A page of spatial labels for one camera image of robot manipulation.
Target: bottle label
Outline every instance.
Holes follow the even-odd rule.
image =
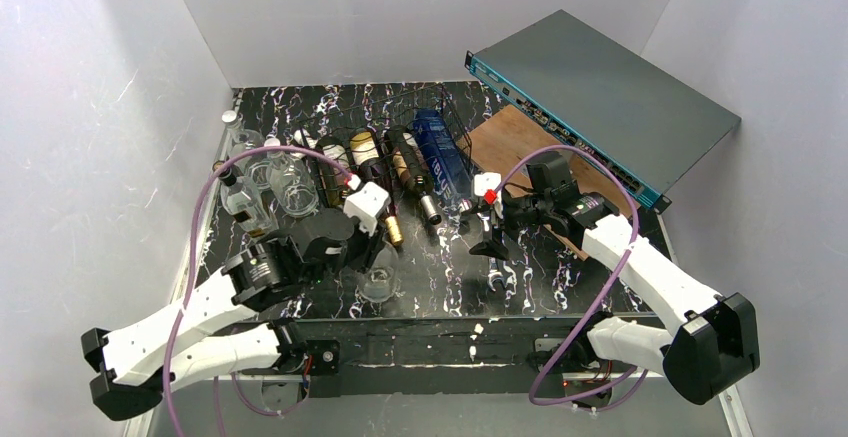
[[[341,145],[328,145],[321,149],[324,155],[339,162],[346,169],[350,169],[350,162],[347,161],[347,152]]]
[[[436,181],[436,193],[448,201],[453,200],[453,188],[450,185],[450,180],[438,159],[434,158],[430,161],[430,170],[433,171],[433,177]]]
[[[406,185],[409,181],[409,168],[406,166],[406,160],[404,160],[399,150],[395,150],[395,153],[392,154],[392,163],[395,165],[400,183]]]
[[[356,162],[356,165],[362,165],[363,162],[369,159],[380,158],[380,153],[377,151],[377,144],[368,132],[362,132],[352,138],[350,140],[350,150],[353,151],[353,161]]]
[[[235,214],[233,214],[233,219],[235,219],[235,221],[238,222],[238,223],[247,222],[248,220],[250,220],[252,218],[253,217],[251,217],[251,215],[248,214],[247,211],[245,211],[245,210],[242,210],[241,212],[236,212]]]
[[[415,151],[415,156],[418,157],[418,163],[420,165],[424,165],[424,156],[421,155],[421,149],[418,148],[418,143],[415,142],[415,139],[412,137],[412,135],[404,132],[403,138],[406,140],[406,143],[409,144],[410,147],[412,147],[412,150]]]

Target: black wire rack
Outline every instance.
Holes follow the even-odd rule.
[[[347,109],[300,118],[292,121],[287,130],[291,131],[291,135],[297,135],[300,130],[305,130],[315,140],[328,135],[337,138],[344,144],[347,160],[354,172],[358,169],[353,158],[355,151],[351,149],[351,139],[360,132],[371,130],[378,140],[380,160],[384,161],[386,168],[391,172],[392,182],[396,182],[397,173],[392,165],[392,156],[388,155],[383,147],[384,132],[389,127],[400,124],[406,128],[407,132],[415,136],[416,132],[413,129],[412,121],[419,110],[436,110],[441,114],[445,126],[456,144],[463,170],[471,175],[473,165],[471,161],[471,138],[456,112],[450,94],[442,84],[427,85],[383,99],[365,99],[362,104]],[[375,149],[360,149],[362,152],[370,150]],[[311,164],[310,167],[316,185],[320,190],[321,200],[326,206],[328,205],[328,193],[340,192],[345,189],[341,188],[341,184],[333,184],[333,182],[339,182],[340,179],[322,179],[317,170],[318,166],[314,162]]]

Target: bottle cap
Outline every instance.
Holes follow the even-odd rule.
[[[222,165],[224,165],[223,160],[216,161],[214,164],[212,164],[212,171],[214,172],[220,169]],[[218,176],[218,180],[220,180],[221,183],[223,183],[227,187],[235,185],[235,183],[238,182],[238,174],[233,170],[234,168],[234,166],[230,167]]]
[[[439,225],[442,223],[442,215],[439,213],[433,197],[425,195],[421,197],[419,202],[421,202],[421,208],[424,209],[424,215],[427,216],[427,222],[430,225]]]
[[[238,114],[236,114],[235,110],[227,110],[224,112],[224,115],[221,116],[221,120],[223,120],[225,124],[231,124],[238,120]]]
[[[398,247],[403,243],[403,233],[400,231],[400,224],[398,224],[397,217],[394,215],[386,217],[386,230],[388,230],[389,242],[392,245]]]

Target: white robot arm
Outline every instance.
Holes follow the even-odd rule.
[[[488,211],[490,220],[502,229],[484,230],[483,241],[471,253],[505,259],[500,235],[540,224],[550,225],[610,269],[629,248],[631,254],[619,278],[664,325],[648,327],[599,312],[576,339],[588,347],[584,350],[590,358],[621,361],[665,375],[684,398],[696,404],[707,402],[759,367],[756,315],[745,297],[725,298],[696,281],[644,237],[631,245],[633,229],[628,220],[600,194],[581,194],[560,155],[548,154],[528,164],[527,171],[533,192],[520,198],[488,190],[500,182],[499,174],[474,177],[475,195],[485,204],[478,203],[465,214]]]
[[[630,224],[609,215],[587,229],[583,250],[609,268],[628,248]],[[696,281],[644,237],[619,278],[657,314],[665,329],[610,317],[587,333],[596,355],[665,375],[687,400],[703,404],[759,367],[754,307]]]
[[[371,266],[383,245],[385,228],[377,217],[389,196],[374,183],[354,187],[358,191],[347,197],[344,211],[321,209],[229,259],[192,291],[187,309],[176,302],[128,327],[95,328],[83,334],[83,355],[98,373],[90,383],[95,405],[112,420],[125,420],[159,403],[166,345],[179,312],[183,320],[171,359],[173,390],[215,375],[277,367],[302,357],[305,342],[289,321],[263,324],[238,335],[212,335],[296,297],[327,272]]]

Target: black marble table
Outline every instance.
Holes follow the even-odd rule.
[[[365,105],[375,119],[390,120],[394,107],[386,102],[391,103],[394,96],[426,85],[429,84],[251,88],[238,93],[236,108],[244,117],[246,127],[290,142],[294,123],[311,118],[318,126],[313,132],[323,134],[335,125],[344,125],[331,121],[328,114],[351,106]],[[505,105],[478,82],[444,85],[469,130]],[[433,231],[423,223],[414,199],[396,192],[406,241],[399,252],[401,288],[394,298],[383,304],[372,304],[357,295],[354,282],[327,279],[312,286],[297,300],[272,309],[263,317],[291,316],[310,320],[573,316],[586,311],[609,276],[608,269],[592,259],[581,261],[546,230],[529,229],[520,234],[517,242],[508,243],[513,259],[503,265],[506,289],[492,291],[487,285],[488,260],[468,254],[469,247],[479,241],[478,223],[473,222],[463,233],[458,219],[449,218]],[[456,216],[451,210],[447,213]],[[640,212],[640,215],[641,233],[667,253],[657,217],[652,212]],[[282,226],[291,223],[281,219]],[[247,243],[248,237],[216,203],[200,282]],[[603,306],[616,312],[648,311],[639,297],[620,283],[613,287]]]

